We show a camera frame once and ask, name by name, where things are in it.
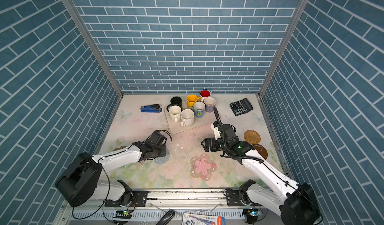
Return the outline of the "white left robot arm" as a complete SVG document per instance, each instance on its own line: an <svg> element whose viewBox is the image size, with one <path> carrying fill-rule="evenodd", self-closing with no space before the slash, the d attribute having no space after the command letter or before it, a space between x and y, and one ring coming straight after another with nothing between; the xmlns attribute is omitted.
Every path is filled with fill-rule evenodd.
<svg viewBox="0 0 384 225"><path fill-rule="evenodd" d="M130 206L134 200L132 189L122 180L112 182L107 173L128 164L165 157L166 142L167 137L156 130L144 141L111 153L81 153L58 177L55 186L73 208L89 200L114 202L119 207Z"/></svg>

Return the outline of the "white zigzag woven coaster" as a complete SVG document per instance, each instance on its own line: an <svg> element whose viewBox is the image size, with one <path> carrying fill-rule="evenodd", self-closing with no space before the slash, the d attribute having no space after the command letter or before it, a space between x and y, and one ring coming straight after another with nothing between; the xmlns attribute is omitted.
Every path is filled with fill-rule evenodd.
<svg viewBox="0 0 384 225"><path fill-rule="evenodd" d="M148 161L147 160L144 160L144 161L140 161L140 162L136 162L134 163L135 166L143 166L147 163Z"/></svg>

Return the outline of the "brown round coaster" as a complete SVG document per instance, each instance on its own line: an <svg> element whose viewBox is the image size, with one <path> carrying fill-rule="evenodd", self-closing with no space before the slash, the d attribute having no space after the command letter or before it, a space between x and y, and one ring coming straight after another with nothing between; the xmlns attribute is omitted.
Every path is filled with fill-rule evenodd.
<svg viewBox="0 0 384 225"><path fill-rule="evenodd" d="M268 151L265 147L260 144L253 144L254 148L259 152L259 154L263 157L264 160L268 158Z"/></svg>

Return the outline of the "paw print coaster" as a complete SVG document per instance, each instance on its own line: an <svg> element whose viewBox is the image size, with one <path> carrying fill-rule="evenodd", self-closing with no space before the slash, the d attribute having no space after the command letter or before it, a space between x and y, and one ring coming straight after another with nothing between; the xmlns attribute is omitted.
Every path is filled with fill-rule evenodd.
<svg viewBox="0 0 384 225"><path fill-rule="evenodd" d="M114 151L114 152L115 152L115 151L121 152L121 151L124 151L124 150L126 150L126 149L127 149L126 146L121 146L121 147L118 147L118 148L113 149L113 151Z"/></svg>

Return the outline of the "cork woven coaster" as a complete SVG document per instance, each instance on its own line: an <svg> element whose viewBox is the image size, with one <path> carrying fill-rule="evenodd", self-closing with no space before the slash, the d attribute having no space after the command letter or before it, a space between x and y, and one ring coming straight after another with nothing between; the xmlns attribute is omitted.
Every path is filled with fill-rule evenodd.
<svg viewBox="0 0 384 225"><path fill-rule="evenodd" d="M261 142L261 136L258 132L254 130L247 130L244 133L244 139L251 145L256 145Z"/></svg>

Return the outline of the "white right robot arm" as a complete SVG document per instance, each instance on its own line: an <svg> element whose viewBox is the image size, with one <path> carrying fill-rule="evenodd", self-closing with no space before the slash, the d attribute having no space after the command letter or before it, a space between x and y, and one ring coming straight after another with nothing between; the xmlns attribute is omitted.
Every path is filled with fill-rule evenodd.
<svg viewBox="0 0 384 225"><path fill-rule="evenodd" d="M223 151L223 158L231 158L255 173L268 186L261 187L247 181L241 188L245 204L257 203L281 217L285 225L317 225L323 215L313 188L290 179L269 162L246 141L240 141L233 126L214 122L213 138L204 139L206 152Z"/></svg>

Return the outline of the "grey blue woven coaster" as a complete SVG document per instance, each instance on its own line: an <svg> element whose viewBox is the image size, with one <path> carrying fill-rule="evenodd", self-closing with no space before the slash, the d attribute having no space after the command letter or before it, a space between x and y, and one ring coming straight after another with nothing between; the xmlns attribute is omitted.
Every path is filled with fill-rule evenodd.
<svg viewBox="0 0 384 225"><path fill-rule="evenodd" d="M168 162L169 159L170 159L170 151L166 149L166 155L164 157L155 158L154 162L157 165L164 165Z"/></svg>

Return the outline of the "pink flower coaster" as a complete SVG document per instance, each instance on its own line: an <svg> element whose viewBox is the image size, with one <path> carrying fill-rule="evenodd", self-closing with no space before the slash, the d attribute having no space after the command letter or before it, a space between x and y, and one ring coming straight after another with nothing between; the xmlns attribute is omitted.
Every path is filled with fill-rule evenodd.
<svg viewBox="0 0 384 225"><path fill-rule="evenodd" d="M191 158L190 174L193 178L209 181L212 178L212 172L216 170L217 164L206 153Z"/></svg>

